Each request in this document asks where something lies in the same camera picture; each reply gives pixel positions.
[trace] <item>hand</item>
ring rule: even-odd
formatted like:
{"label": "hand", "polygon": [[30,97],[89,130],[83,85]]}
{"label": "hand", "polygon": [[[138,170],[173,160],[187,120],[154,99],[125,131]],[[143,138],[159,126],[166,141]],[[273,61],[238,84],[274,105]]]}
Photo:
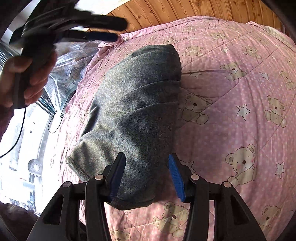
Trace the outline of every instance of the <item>hand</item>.
{"label": "hand", "polygon": [[[25,104],[35,103],[42,95],[43,87],[47,83],[47,77],[57,61],[57,54],[53,52],[48,62],[30,77],[30,87],[24,92]],[[15,73],[24,72],[32,63],[32,60],[23,56],[10,58],[3,66],[0,75],[0,105],[10,108],[13,105],[12,95],[15,83]]]}

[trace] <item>gray garment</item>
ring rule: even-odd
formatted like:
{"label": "gray garment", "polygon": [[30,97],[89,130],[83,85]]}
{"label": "gray garment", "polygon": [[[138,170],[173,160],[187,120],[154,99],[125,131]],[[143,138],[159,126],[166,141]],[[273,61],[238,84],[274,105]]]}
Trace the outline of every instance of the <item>gray garment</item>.
{"label": "gray garment", "polygon": [[173,45],[151,45],[111,68],[100,84],[67,162],[88,181],[123,152],[126,168],[113,207],[128,210],[153,202],[172,150],[180,79]]}

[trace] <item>pink bedsheet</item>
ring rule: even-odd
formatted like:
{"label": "pink bedsheet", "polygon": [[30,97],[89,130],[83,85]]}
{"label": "pink bedsheet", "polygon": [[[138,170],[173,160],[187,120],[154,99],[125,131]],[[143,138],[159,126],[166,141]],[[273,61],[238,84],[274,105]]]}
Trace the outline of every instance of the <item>pink bedsheet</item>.
{"label": "pink bedsheet", "polygon": [[[67,107],[52,175],[60,183],[80,181],[65,157],[80,137],[104,74],[152,44],[173,44],[182,64],[173,150],[192,173],[213,183],[230,181],[267,241],[275,240],[296,209],[296,53],[290,38],[254,22],[190,17],[101,43]],[[119,211],[105,205],[113,240],[182,240],[189,205],[177,199],[168,172],[163,178],[159,200],[147,208]],[[84,221],[83,202],[80,211]],[[208,240],[213,221],[211,202]]]}

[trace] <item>bed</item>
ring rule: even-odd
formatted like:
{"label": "bed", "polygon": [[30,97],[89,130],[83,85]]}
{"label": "bed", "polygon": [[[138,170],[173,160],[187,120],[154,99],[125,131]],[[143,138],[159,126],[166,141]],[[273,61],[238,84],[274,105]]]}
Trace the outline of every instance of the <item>bed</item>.
{"label": "bed", "polygon": [[[67,106],[44,167],[48,201],[63,182],[80,182],[65,158],[83,131],[106,71],[153,44],[174,45],[182,64],[173,151],[208,182],[230,181],[267,241],[276,240],[296,210],[296,46],[276,29],[254,22],[194,16],[102,42]],[[56,176],[57,182],[49,181]],[[158,200],[149,207],[120,211],[105,204],[113,240],[183,239],[189,205],[178,200],[168,171],[163,178]],[[209,215],[212,240],[213,202]],[[80,220],[85,222],[83,201]]]}

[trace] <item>wooden ceiling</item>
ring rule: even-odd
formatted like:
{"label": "wooden ceiling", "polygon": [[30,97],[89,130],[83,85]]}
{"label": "wooden ceiling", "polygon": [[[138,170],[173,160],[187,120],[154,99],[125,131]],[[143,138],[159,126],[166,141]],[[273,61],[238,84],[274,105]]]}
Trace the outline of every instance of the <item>wooden ceiling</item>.
{"label": "wooden ceiling", "polygon": [[130,0],[108,15],[127,19],[128,27],[121,33],[200,15],[281,29],[277,16],[260,0]]}

